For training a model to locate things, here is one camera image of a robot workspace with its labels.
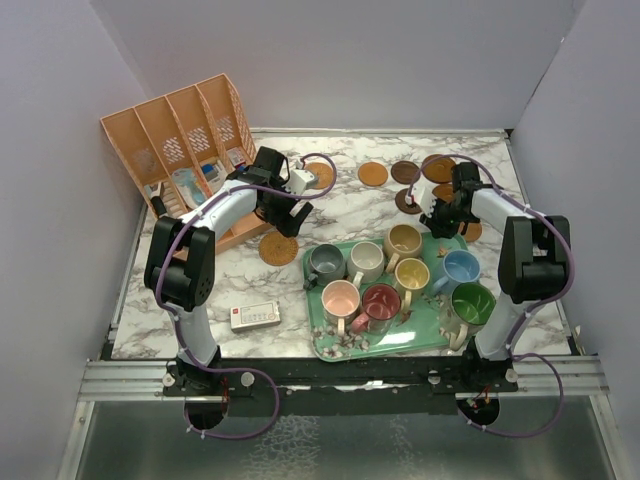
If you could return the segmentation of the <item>dark walnut wooden coaster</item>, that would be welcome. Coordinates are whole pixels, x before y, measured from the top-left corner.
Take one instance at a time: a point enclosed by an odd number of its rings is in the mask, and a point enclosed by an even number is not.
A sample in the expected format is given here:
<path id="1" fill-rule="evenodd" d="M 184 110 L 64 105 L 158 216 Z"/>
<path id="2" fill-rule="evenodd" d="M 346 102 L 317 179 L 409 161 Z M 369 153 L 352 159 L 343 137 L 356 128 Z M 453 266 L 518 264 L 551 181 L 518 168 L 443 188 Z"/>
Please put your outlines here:
<path id="1" fill-rule="evenodd" d="M 399 184 L 409 185 L 419 173 L 419 166 L 411 161 L 398 161 L 391 166 L 391 177 Z"/>

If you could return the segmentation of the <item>light wooden coaster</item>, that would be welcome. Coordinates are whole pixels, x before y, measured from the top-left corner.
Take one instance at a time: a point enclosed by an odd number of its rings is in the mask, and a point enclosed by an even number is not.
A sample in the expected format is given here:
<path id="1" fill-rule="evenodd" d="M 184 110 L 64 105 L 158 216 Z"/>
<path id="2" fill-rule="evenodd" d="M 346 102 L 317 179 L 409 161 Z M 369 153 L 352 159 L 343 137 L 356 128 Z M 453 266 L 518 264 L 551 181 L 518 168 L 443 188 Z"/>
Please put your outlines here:
<path id="1" fill-rule="evenodd" d="M 461 223 L 458 233 L 465 239 L 467 243 L 477 241 L 483 233 L 481 223 Z"/>

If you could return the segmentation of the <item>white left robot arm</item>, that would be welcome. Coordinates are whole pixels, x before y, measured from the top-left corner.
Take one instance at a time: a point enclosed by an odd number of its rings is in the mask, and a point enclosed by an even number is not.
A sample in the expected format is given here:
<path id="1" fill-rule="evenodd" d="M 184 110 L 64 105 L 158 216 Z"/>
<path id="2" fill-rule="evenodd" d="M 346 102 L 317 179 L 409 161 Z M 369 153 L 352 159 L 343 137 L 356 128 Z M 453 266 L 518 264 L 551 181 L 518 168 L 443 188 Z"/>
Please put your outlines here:
<path id="1" fill-rule="evenodd" d="M 254 163 L 230 173 L 221 188 L 192 212 L 156 221 L 144 272 L 160 308 L 177 326 L 178 359 L 188 365 L 186 382 L 206 395 L 220 385 L 221 371 L 214 364 L 220 349 L 209 326 L 205 302 L 215 280 L 216 243 L 239 220 L 251 213 L 275 227 L 285 238 L 298 235 L 312 210 L 304 193 L 318 183 L 315 174 L 288 164 L 280 152 L 262 147 Z"/>

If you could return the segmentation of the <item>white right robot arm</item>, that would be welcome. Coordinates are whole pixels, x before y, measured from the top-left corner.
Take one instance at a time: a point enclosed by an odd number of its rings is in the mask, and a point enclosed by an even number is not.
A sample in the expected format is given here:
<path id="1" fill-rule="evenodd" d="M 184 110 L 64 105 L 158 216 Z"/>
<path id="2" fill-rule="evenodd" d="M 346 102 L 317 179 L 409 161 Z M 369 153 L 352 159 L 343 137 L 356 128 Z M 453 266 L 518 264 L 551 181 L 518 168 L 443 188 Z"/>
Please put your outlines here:
<path id="1" fill-rule="evenodd" d="M 475 335 L 479 356 L 459 367 L 461 383 L 469 390 L 481 391 L 496 376 L 490 361 L 509 358 L 531 317 L 571 288 L 575 261 L 565 216 L 534 210 L 501 188 L 478 161 L 464 155 L 452 157 L 460 162 L 452 169 L 451 201 L 436 198 L 425 177 L 424 171 L 434 160 L 425 162 L 413 176 L 405 199 L 420 208 L 420 222 L 436 238 L 451 238 L 460 225 L 479 222 L 502 235 L 497 305 L 486 326 Z"/>

